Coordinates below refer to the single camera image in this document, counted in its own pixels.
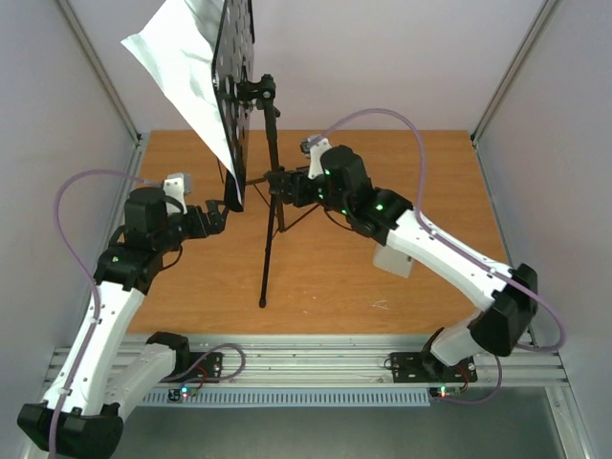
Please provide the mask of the aluminium front rail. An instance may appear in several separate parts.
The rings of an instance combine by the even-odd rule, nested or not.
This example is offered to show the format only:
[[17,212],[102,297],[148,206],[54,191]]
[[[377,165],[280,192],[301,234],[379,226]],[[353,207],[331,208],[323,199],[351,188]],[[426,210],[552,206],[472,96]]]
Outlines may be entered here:
[[[383,368],[393,352],[420,351],[426,335],[186,335],[190,349],[204,352],[234,343],[246,354],[243,372],[229,381],[241,387],[374,387],[393,383]],[[115,376],[141,352],[148,335],[129,334],[113,359]],[[43,380],[49,385],[59,373],[69,348],[58,347]],[[515,350],[502,363],[503,387],[568,387],[560,356]],[[497,368],[489,354],[475,356],[478,380],[470,388],[494,387]]]

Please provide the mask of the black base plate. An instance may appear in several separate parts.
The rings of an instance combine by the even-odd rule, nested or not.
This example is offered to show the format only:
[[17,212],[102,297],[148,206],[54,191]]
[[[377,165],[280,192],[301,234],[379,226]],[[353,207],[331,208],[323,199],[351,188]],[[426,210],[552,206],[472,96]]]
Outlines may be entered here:
[[201,381],[217,383],[217,379],[221,377],[223,370],[224,355],[222,352],[215,351],[203,359],[204,354],[204,352],[190,352],[186,366],[188,372],[179,378],[179,372],[175,371],[169,377],[164,378],[163,383],[196,383]]
[[384,368],[391,372],[394,383],[475,383],[478,375],[473,358],[444,366],[434,374],[428,371],[419,352],[393,352],[385,359]]

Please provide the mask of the white sheet paper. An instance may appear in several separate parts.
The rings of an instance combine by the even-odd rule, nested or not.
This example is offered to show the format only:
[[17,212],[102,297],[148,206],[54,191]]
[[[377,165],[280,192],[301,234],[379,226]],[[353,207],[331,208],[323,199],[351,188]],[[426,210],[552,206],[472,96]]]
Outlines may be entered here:
[[139,33],[121,41],[232,176],[236,175],[213,88],[222,1],[165,1]]

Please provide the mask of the aluminium frame rail right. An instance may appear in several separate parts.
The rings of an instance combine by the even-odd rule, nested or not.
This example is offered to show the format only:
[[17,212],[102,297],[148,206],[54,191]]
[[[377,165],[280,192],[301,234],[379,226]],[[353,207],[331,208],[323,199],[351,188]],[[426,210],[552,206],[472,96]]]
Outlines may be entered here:
[[536,47],[536,44],[544,34],[549,23],[552,21],[561,3],[561,0],[545,0],[541,2],[527,31],[520,40],[507,69],[493,91],[493,94],[486,105],[482,116],[470,134],[471,145],[475,152],[475,156],[484,180],[485,189],[491,202],[493,202],[493,194],[480,143],[487,130],[490,128],[490,125],[492,124],[497,112],[502,107],[505,99],[513,89],[515,82],[523,70],[523,67],[526,65],[534,48]]

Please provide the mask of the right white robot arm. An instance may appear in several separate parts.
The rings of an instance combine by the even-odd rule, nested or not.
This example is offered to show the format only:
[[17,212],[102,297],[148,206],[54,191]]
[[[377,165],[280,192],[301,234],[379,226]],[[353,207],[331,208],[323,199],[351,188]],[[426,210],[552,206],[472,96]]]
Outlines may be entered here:
[[476,311],[441,328],[421,351],[425,373],[446,377],[460,361],[488,352],[508,357],[537,311],[537,273],[490,260],[445,233],[400,194],[373,186],[362,158],[345,145],[310,156],[307,167],[269,171],[270,193],[297,208],[319,204],[378,244],[379,261],[417,261],[464,294]]

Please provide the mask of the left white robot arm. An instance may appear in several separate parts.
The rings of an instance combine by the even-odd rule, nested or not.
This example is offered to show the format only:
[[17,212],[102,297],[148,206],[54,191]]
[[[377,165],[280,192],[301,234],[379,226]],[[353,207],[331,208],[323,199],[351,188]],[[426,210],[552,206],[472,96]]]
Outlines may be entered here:
[[41,450],[71,458],[109,458],[142,396],[182,381],[197,367],[188,339],[157,332],[116,379],[110,372],[127,326],[143,304],[164,256],[189,239],[221,233],[228,209],[188,206],[178,194],[145,186],[130,192],[123,223],[98,258],[90,305],[59,374],[42,400],[24,404],[17,424]]

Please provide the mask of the black tripod music stand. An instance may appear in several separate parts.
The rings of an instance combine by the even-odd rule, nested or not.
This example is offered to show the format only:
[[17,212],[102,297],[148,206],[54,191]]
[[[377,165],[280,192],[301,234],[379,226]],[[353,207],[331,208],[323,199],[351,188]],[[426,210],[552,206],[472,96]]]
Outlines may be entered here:
[[[247,178],[251,112],[260,110],[265,121],[265,135],[270,158],[270,171],[290,171],[279,163],[277,119],[279,110],[274,106],[276,85],[271,75],[252,79],[254,58],[254,24],[251,1],[224,1],[222,22],[214,48],[212,70],[213,88],[221,109],[222,122],[229,141],[232,163],[236,175],[227,170],[224,202],[229,211],[245,210],[248,186],[268,184],[266,173],[257,179]],[[268,228],[262,272],[259,306],[267,306],[268,279],[271,265],[274,232],[285,231],[283,204],[270,196]]]

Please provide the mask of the aluminium frame rail left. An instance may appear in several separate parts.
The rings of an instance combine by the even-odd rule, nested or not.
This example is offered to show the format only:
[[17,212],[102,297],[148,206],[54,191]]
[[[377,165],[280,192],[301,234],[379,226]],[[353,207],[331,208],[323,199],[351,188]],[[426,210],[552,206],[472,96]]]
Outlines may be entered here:
[[[131,17],[136,12],[136,3],[60,1],[58,5],[121,126],[114,138],[103,135],[95,142],[101,150],[93,167],[134,174],[147,134],[129,106],[128,86],[122,76],[130,73],[131,58],[120,42],[129,35],[132,26],[140,24]],[[110,148],[108,143],[113,139],[115,147]],[[70,238],[85,267],[95,267],[106,237],[120,219],[121,202],[129,187],[124,178],[98,174],[81,179],[70,188],[70,195],[85,205],[77,214],[78,228],[83,233]]]

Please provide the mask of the white metronome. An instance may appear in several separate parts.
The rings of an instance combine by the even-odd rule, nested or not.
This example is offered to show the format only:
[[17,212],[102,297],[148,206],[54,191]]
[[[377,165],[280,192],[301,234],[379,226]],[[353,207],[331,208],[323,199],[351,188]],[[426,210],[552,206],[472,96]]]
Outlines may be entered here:
[[374,250],[373,265],[387,273],[409,278],[413,269],[413,258],[389,246],[377,245]]

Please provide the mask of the aluminium frame rail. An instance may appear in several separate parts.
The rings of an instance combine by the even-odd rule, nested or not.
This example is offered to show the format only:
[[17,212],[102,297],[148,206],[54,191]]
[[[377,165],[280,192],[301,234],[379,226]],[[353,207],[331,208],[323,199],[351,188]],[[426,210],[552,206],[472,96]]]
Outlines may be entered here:
[[[147,134],[129,106],[128,86],[122,76],[130,73],[131,58],[120,42],[129,35],[132,26],[140,24],[131,17],[136,12],[136,3],[60,1],[58,5],[121,126],[114,138],[103,135],[95,142],[101,150],[93,167],[134,174]],[[110,148],[108,143],[113,139],[115,147]],[[124,178],[98,174],[81,179],[70,188],[70,195],[85,205],[77,214],[78,228],[83,233],[70,238],[85,267],[95,267],[106,237],[120,219],[121,202],[129,187]]]
[[487,130],[490,128],[490,125],[492,124],[497,112],[502,107],[505,99],[513,89],[515,82],[523,70],[523,67],[526,65],[534,48],[536,47],[536,44],[544,34],[549,23],[552,21],[561,3],[561,0],[545,0],[541,2],[527,31],[520,40],[507,69],[493,91],[493,94],[486,105],[482,116],[470,134],[471,145],[475,152],[475,156],[484,180],[485,189],[491,202],[493,202],[493,194],[480,143]]

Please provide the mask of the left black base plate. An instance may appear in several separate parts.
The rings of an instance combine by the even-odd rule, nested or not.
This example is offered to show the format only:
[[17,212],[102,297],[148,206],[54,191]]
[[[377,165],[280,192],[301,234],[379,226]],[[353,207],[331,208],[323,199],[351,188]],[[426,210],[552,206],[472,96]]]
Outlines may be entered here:
[[224,355],[222,352],[215,351],[203,359],[204,354],[204,352],[190,352],[186,366],[188,372],[179,378],[179,372],[175,371],[169,377],[164,378],[163,383],[196,383],[201,381],[217,383],[217,379],[221,377],[223,370]]

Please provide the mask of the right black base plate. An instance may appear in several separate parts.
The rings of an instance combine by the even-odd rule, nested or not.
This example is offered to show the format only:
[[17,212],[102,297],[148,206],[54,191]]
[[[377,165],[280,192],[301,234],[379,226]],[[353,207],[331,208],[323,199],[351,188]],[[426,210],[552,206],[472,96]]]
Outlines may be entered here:
[[475,383],[478,375],[473,358],[444,366],[434,374],[428,371],[419,352],[393,352],[385,359],[384,368],[391,372],[394,383]]

